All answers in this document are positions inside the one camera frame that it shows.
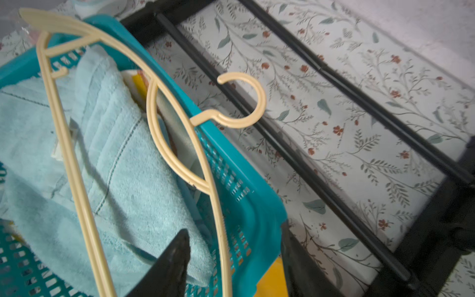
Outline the yellow plastic tray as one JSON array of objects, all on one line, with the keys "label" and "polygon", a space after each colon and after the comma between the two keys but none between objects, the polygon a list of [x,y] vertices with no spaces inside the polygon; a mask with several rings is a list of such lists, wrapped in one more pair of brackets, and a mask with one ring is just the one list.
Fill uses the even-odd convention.
[{"label": "yellow plastic tray", "polygon": [[255,297],[288,297],[283,261],[280,257],[257,284]]}]

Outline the black clothes rack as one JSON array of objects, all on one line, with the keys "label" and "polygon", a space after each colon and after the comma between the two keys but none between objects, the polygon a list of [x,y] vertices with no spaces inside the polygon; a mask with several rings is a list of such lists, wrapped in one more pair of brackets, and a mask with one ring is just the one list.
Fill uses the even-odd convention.
[{"label": "black clothes rack", "polygon": [[475,92],[332,1],[133,1],[121,20],[279,195],[344,297],[475,294]]}]

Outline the teal plain towel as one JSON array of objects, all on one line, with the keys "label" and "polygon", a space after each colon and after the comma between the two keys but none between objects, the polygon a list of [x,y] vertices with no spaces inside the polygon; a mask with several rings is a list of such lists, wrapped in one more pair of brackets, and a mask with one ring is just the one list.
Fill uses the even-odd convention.
[{"label": "teal plain towel", "polygon": [[[214,260],[186,205],[188,189],[155,147],[115,61],[91,47],[56,84],[117,295],[136,286],[181,229],[190,236],[187,281],[207,286]],[[39,77],[1,89],[1,161],[1,217],[56,275],[97,296]]]}]

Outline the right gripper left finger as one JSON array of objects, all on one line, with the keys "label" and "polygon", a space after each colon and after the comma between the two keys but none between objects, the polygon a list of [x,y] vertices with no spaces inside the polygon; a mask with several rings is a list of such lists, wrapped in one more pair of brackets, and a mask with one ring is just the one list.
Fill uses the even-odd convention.
[{"label": "right gripper left finger", "polygon": [[182,229],[142,280],[127,295],[129,297],[183,297],[189,261],[189,233],[186,229]]}]

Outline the teal plastic basket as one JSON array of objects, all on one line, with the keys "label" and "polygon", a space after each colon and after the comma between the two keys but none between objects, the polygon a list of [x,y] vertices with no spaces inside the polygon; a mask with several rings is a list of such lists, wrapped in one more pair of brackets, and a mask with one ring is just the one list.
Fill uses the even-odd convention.
[{"label": "teal plastic basket", "polygon": [[[171,237],[187,228],[192,259],[187,297],[219,297],[220,256],[210,198],[201,194],[197,210],[206,229],[203,244],[197,229],[169,209],[177,197],[165,197],[165,182],[151,173],[172,173],[152,141],[144,113],[129,102],[107,100],[92,80],[77,86],[76,69],[86,55],[76,48],[51,59],[53,69],[66,68],[58,80],[59,96],[71,129],[80,129],[75,152],[91,152],[97,140],[104,163],[100,181],[84,170],[85,187],[119,296],[124,296],[148,270],[139,251],[159,256]],[[280,254],[281,224],[286,220],[279,196],[212,123],[195,130],[214,176],[229,241],[233,295],[251,297]],[[2,296],[97,296],[98,292],[58,150],[37,52],[30,49],[1,67],[1,217],[13,221],[28,249],[8,235],[1,237]]]}]

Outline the yellow striped towel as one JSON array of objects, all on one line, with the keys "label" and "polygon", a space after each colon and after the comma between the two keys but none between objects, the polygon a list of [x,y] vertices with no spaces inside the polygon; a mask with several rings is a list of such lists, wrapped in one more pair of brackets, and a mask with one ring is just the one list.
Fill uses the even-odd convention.
[{"label": "yellow striped towel", "polygon": [[120,72],[124,83],[129,89],[133,101],[143,111],[147,106],[148,77],[142,70],[125,70]]}]

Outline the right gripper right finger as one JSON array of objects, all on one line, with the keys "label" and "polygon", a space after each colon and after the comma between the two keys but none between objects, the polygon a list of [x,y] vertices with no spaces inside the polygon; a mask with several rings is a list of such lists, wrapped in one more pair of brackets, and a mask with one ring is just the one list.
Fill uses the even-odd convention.
[{"label": "right gripper right finger", "polygon": [[290,297],[342,297],[339,289],[325,276],[292,234],[289,222],[281,225],[281,256]]}]

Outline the beige plastic hanger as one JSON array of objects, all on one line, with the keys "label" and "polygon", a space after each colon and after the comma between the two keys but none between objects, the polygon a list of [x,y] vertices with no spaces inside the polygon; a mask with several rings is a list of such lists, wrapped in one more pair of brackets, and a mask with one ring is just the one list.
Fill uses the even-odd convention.
[{"label": "beige plastic hanger", "polygon": [[[36,45],[38,62],[50,104],[54,127],[64,157],[68,182],[71,187],[85,246],[100,296],[113,297],[116,295],[116,290],[56,85],[57,79],[66,76],[68,70],[66,68],[53,70],[51,66],[52,58],[98,42],[108,45],[127,56],[148,78],[145,110],[150,134],[156,148],[168,166],[187,184],[208,195],[210,198],[220,253],[222,292],[224,296],[230,297],[233,294],[231,280],[233,271],[230,263],[230,245],[226,235],[225,220],[212,170],[205,156],[204,148],[196,134],[196,128],[210,120],[233,129],[249,127],[255,124],[261,119],[267,106],[266,95],[262,85],[254,77],[245,73],[225,73],[219,75],[217,79],[219,84],[232,80],[241,80],[250,84],[256,91],[258,98],[255,110],[249,116],[241,119],[227,117],[218,110],[206,110],[198,115],[189,117],[158,73],[135,50],[120,42],[117,38],[83,21],[48,11],[22,8],[19,14],[24,21],[40,31]],[[164,121],[168,125],[169,132],[179,132],[189,138],[199,161],[201,174],[195,174],[191,171],[172,151],[166,143],[165,136],[159,125],[160,121]]]}]

